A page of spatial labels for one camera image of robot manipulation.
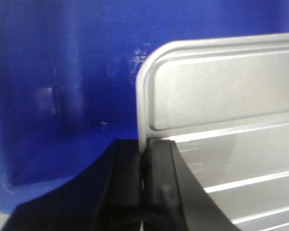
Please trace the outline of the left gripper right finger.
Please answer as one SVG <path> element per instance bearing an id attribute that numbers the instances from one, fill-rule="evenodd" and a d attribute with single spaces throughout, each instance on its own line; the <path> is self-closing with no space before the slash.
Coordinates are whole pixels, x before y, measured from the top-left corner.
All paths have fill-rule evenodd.
<path id="1" fill-rule="evenodd" d="M 151 139 L 146 150 L 150 210 L 145 227 L 157 231 L 237 231 L 205 192 L 174 141 Z"/>

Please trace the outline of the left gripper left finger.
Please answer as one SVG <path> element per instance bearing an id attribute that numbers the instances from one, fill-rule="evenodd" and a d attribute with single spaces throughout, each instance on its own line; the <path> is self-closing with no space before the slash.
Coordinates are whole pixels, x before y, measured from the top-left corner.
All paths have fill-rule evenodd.
<path id="1" fill-rule="evenodd" d="M 19 205 L 5 231 L 137 231 L 141 226 L 138 142 L 113 140 L 59 188 Z"/>

